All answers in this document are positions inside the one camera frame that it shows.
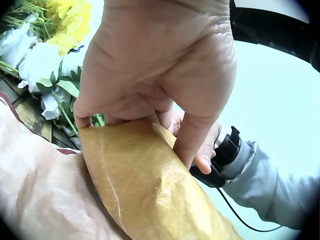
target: wooden plank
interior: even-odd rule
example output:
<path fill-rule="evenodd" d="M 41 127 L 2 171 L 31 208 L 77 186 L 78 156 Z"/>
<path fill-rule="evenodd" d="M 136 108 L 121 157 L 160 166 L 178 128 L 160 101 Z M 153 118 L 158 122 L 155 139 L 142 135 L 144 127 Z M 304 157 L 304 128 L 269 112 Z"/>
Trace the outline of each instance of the wooden plank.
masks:
<path fill-rule="evenodd" d="M 19 95 L 10 87 L 10 85 L 3 78 L 0 78 L 0 92 L 7 95 L 11 103 L 13 103 L 19 98 Z"/>
<path fill-rule="evenodd" d="M 20 96 L 22 96 L 24 93 L 28 92 L 28 87 L 27 86 L 25 86 L 24 88 L 18 88 L 18 84 L 20 82 L 19 79 L 15 78 L 13 76 L 7 75 L 7 76 L 4 77 L 4 80 Z"/>
<path fill-rule="evenodd" d="M 30 94 L 18 99 L 13 105 L 24 124 L 37 134 L 52 141 L 52 121 L 41 116 L 40 101 Z"/>
<path fill-rule="evenodd" d="M 64 144 L 59 139 L 56 139 L 54 136 L 52 137 L 52 143 L 61 147 L 61 148 L 69 148 L 69 146 L 67 144 Z"/>
<path fill-rule="evenodd" d="M 65 144 L 67 146 L 67 148 L 77 149 L 77 147 L 74 145 L 74 143 L 69 139 L 69 136 L 67 136 L 66 133 L 62 129 L 57 128 L 57 126 L 54 124 L 52 125 L 52 135 L 55 139 L 57 139 L 60 142 L 62 142 L 63 144 Z"/>

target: gray jacket sleeve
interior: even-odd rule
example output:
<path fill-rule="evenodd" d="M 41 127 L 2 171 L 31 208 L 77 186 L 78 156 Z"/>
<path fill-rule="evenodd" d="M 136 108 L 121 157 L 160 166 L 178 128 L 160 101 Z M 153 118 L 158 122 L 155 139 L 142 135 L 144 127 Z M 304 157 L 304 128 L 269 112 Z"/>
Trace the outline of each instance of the gray jacket sleeve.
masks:
<path fill-rule="evenodd" d="M 256 142 L 241 140 L 236 159 L 221 175 L 227 180 L 224 191 L 236 203 L 254 208 L 264 221 L 292 229 L 303 227 L 318 201 L 319 177 L 280 174 Z"/>

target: yellow plastic bag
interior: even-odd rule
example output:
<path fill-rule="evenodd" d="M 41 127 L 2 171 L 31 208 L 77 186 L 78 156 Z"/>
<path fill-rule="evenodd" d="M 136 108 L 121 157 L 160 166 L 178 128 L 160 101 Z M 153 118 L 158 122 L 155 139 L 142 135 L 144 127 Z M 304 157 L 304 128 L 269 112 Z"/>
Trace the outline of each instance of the yellow plastic bag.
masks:
<path fill-rule="evenodd" d="M 133 240 L 238 240 L 172 150 L 175 137 L 137 120 L 79 129 L 102 202 Z"/>

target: black wire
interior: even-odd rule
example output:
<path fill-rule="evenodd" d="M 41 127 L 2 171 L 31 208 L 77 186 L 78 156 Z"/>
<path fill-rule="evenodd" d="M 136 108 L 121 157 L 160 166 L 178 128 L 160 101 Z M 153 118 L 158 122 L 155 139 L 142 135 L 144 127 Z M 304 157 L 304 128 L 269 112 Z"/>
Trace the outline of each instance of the black wire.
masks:
<path fill-rule="evenodd" d="M 256 232 L 262 232 L 262 233 L 265 233 L 265 232 L 271 232 L 271 231 L 274 231 L 274 230 L 277 230 L 279 228 L 281 228 L 282 226 L 279 226 L 277 228 L 274 228 L 274 229 L 271 229 L 271 230 L 258 230 L 258 229 L 255 229 L 253 227 L 250 227 L 248 224 L 246 224 L 240 217 L 239 215 L 236 213 L 236 211 L 233 209 L 233 207 L 230 205 L 229 201 L 226 199 L 226 197 L 224 196 L 224 194 L 222 193 L 222 191 L 217 188 L 217 190 L 219 191 L 219 193 L 221 194 L 221 196 L 223 197 L 223 199 L 226 201 L 226 203 L 228 204 L 228 206 L 231 208 L 231 210 L 233 211 L 233 213 L 237 216 L 237 218 L 248 228 L 256 231 Z"/>

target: wrinkled skin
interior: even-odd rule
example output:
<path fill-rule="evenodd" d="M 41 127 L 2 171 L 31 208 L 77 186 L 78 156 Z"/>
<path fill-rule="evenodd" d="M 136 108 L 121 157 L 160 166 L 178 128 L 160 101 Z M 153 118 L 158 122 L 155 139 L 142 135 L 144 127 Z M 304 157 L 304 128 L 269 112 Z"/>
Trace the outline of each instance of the wrinkled skin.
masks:
<path fill-rule="evenodd" d="M 94 113 L 104 114 L 106 125 L 157 115 L 168 128 L 175 101 L 185 116 L 173 149 L 188 169 L 194 159 L 205 165 L 197 151 L 235 76 L 229 1 L 105 0 L 84 60 L 76 124 L 89 126 Z"/>

